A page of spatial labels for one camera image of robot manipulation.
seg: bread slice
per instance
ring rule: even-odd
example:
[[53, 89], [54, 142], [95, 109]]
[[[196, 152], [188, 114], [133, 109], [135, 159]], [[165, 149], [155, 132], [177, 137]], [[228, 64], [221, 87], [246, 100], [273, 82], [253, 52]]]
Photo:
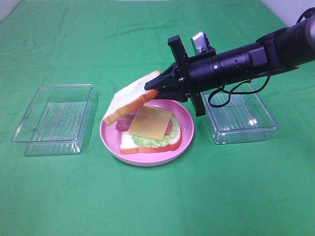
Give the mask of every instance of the bread slice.
[[107, 125], [111, 125], [124, 115], [137, 110], [143, 104], [155, 98], [159, 90], [152, 89], [146, 91], [144, 85], [157, 77], [160, 73], [160, 71], [155, 70], [115, 93], [104, 115], [103, 121]]
[[165, 135], [163, 141], [133, 136], [127, 131], [122, 132], [120, 145], [121, 154], [154, 153], [176, 150], [182, 142], [181, 128], [178, 121], [172, 117], [172, 131]]

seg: cheese slice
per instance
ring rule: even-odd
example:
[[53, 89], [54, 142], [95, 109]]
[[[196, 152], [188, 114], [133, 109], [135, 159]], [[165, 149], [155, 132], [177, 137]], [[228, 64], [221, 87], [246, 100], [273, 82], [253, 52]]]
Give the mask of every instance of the cheese slice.
[[128, 132], [149, 139], [162, 140], [171, 116], [171, 111], [142, 106], [137, 111]]

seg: green tablecloth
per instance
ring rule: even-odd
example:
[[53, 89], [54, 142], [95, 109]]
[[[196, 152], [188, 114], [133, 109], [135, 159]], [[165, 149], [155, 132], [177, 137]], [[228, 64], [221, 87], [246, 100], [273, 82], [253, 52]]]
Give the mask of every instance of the green tablecloth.
[[[168, 164], [125, 164], [99, 136], [113, 94], [174, 61], [169, 37], [192, 56], [201, 30], [219, 53], [282, 27], [257, 0], [21, 2], [0, 23], [0, 235], [315, 235], [314, 63], [260, 93], [279, 124], [268, 141], [216, 145], [190, 102], [194, 139]], [[89, 145], [24, 157], [11, 137], [38, 87], [86, 83]]]

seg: white bread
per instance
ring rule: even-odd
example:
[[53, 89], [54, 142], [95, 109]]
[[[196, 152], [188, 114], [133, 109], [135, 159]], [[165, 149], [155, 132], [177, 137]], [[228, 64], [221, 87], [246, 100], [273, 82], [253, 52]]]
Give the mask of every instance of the white bread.
[[157, 77], [160, 73], [160, 71], [155, 70], [115, 93], [104, 115], [103, 121], [107, 125], [111, 125], [124, 115], [137, 110], [143, 104], [155, 98], [159, 90], [152, 89], [146, 91], [144, 85]]
[[154, 152], [165, 152], [165, 151], [174, 151], [176, 150], [182, 141], [182, 134], [180, 125], [174, 127], [176, 129], [176, 135], [169, 141], [169, 144], [159, 147], [152, 146], [138, 146], [134, 143], [132, 135], [124, 131], [122, 132], [122, 142], [120, 145], [121, 154], [134, 154], [134, 153], [154, 153]]

